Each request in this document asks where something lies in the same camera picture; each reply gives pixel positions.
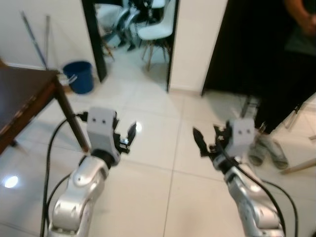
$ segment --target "dark wooden tabletop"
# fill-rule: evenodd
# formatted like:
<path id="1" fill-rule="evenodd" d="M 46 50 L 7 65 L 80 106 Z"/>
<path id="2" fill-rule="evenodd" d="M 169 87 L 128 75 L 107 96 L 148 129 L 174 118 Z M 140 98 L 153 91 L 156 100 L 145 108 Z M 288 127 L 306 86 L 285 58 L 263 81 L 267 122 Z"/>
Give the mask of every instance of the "dark wooden tabletop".
<path id="1" fill-rule="evenodd" d="M 0 68 L 0 135 L 54 80 L 57 71 Z"/>

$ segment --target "black cable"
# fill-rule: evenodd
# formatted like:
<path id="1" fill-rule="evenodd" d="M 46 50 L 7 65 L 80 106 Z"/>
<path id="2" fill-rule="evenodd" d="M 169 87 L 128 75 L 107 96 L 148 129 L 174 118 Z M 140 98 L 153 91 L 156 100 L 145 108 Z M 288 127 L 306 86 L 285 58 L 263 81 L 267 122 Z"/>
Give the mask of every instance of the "black cable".
<path id="1" fill-rule="evenodd" d="M 46 219 L 46 202 L 47 202 L 47 190 L 48 190 L 48 181 L 49 181 L 49 171 L 50 171 L 50 153 L 51 148 L 53 145 L 53 141 L 57 135 L 57 132 L 67 122 L 67 119 L 64 119 L 59 125 L 55 128 L 47 149 L 47 156 L 46 156 L 46 173 L 45 173 L 45 182 L 44 182 L 44 191 L 43 191 L 43 204 L 42 204 L 42 211 L 41 211 L 41 224 L 40 224 L 40 237 L 44 237 L 45 234 L 45 219 Z"/>
<path id="2" fill-rule="evenodd" d="M 247 172 L 245 172 L 242 168 L 240 168 L 238 165 L 235 164 L 235 162 L 233 162 L 231 160 L 231 157 L 227 154 L 227 152 L 224 150 L 224 148 L 222 147 L 220 141 L 218 138 L 216 138 L 216 144 L 218 145 L 218 147 L 220 148 L 222 154 L 225 156 L 226 160 L 228 160 L 231 165 L 233 165 L 234 167 L 236 167 L 236 169 L 238 169 L 241 173 L 243 173 L 247 178 L 249 178 L 252 182 L 254 182 L 256 185 L 258 185 L 260 188 L 263 189 L 263 191 L 266 192 L 266 194 L 269 196 L 270 200 L 272 201 L 273 205 L 276 207 L 276 210 L 279 214 L 280 217 L 280 222 L 283 228 L 283 232 L 284 235 L 286 235 L 286 229 L 285 229 L 285 221 L 284 221 L 284 217 L 283 214 L 281 212 L 280 207 L 277 204 L 277 201 L 275 200 L 275 198 L 272 196 L 272 194 L 269 192 L 268 189 L 266 189 L 266 187 L 264 187 L 262 184 L 260 184 L 260 182 L 258 182 L 256 179 L 254 179 L 251 175 L 249 175 Z"/>
<path id="3" fill-rule="evenodd" d="M 83 162 L 83 160 L 86 158 L 87 156 L 83 156 L 81 158 L 81 160 L 79 161 L 79 165 Z M 55 186 L 55 188 L 53 189 L 53 191 L 51 192 L 49 198 L 48 198 L 48 201 L 46 203 L 46 221 L 47 221 L 47 226 L 49 225 L 49 214 L 48 214 L 48 211 L 49 211 L 49 206 L 50 206 L 50 203 L 51 203 L 51 200 L 55 194 L 55 192 L 57 191 L 57 189 L 59 188 L 59 186 L 66 180 L 70 177 L 71 173 L 70 174 L 67 174 L 64 178 L 62 178 Z"/>
<path id="4" fill-rule="evenodd" d="M 274 184 L 274 183 L 271 183 L 267 180 L 262 180 L 262 182 L 264 183 L 267 183 L 271 186 L 274 186 L 276 187 L 277 189 L 280 189 L 286 196 L 287 198 L 290 200 L 291 204 L 292 204 L 292 207 L 293 207 L 293 211 L 294 211 L 294 221 L 295 221 L 295 224 L 294 224 L 294 237 L 298 237 L 298 214 L 297 214 L 297 209 L 296 209 L 296 205 L 293 201 L 293 199 L 291 198 L 291 196 L 283 189 L 281 188 L 280 186 Z"/>

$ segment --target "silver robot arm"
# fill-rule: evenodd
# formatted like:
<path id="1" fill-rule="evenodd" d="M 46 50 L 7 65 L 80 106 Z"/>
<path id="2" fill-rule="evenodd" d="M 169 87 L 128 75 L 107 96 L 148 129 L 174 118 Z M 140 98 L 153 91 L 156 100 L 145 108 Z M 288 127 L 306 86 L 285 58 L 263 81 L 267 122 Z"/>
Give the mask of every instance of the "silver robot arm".
<path id="1" fill-rule="evenodd" d="M 96 200 L 112 166 L 120 161 L 122 152 L 128 153 L 136 134 L 136 123 L 121 139 L 115 133 L 118 124 L 116 112 L 104 108 L 91 108 L 87 118 L 87 131 L 91 142 L 91 155 L 74 170 L 67 188 L 57 200 L 48 227 L 48 237 L 87 237 Z"/>
<path id="2" fill-rule="evenodd" d="M 227 122 L 226 128 L 214 127 L 216 140 L 233 157 L 244 171 L 262 184 L 246 164 L 238 164 L 238 157 L 247 151 L 254 139 L 254 122 L 252 119 L 239 119 Z M 197 143 L 202 157 L 210 157 L 214 168 L 224 174 L 224 180 L 228 190 L 234 199 L 246 237 L 284 237 L 276 207 L 256 183 L 241 173 L 222 154 L 218 145 L 207 148 L 203 136 L 196 128 L 193 128 L 195 142 Z"/>

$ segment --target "blue bucket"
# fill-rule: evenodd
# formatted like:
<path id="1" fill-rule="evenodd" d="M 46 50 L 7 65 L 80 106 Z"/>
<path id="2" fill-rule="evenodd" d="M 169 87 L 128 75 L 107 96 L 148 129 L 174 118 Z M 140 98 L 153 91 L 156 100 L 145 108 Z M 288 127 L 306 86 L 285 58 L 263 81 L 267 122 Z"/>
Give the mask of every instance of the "blue bucket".
<path id="1" fill-rule="evenodd" d="M 93 90 L 91 67 L 91 64 L 85 61 L 72 62 L 64 66 L 63 72 L 75 93 L 85 94 Z"/>

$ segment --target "black pants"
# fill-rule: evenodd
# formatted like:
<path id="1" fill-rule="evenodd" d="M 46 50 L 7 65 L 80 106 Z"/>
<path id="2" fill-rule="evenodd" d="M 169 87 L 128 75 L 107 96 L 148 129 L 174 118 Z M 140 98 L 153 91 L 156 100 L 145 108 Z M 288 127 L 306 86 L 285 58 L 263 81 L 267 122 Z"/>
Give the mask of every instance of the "black pants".
<path id="1" fill-rule="evenodd" d="M 255 119 L 255 127 L 259 129 L 264 123 L 267 134 L 316 92 L 316 57 L 283 52 L 269 74 L 275 82 L 270 83 Z"/>

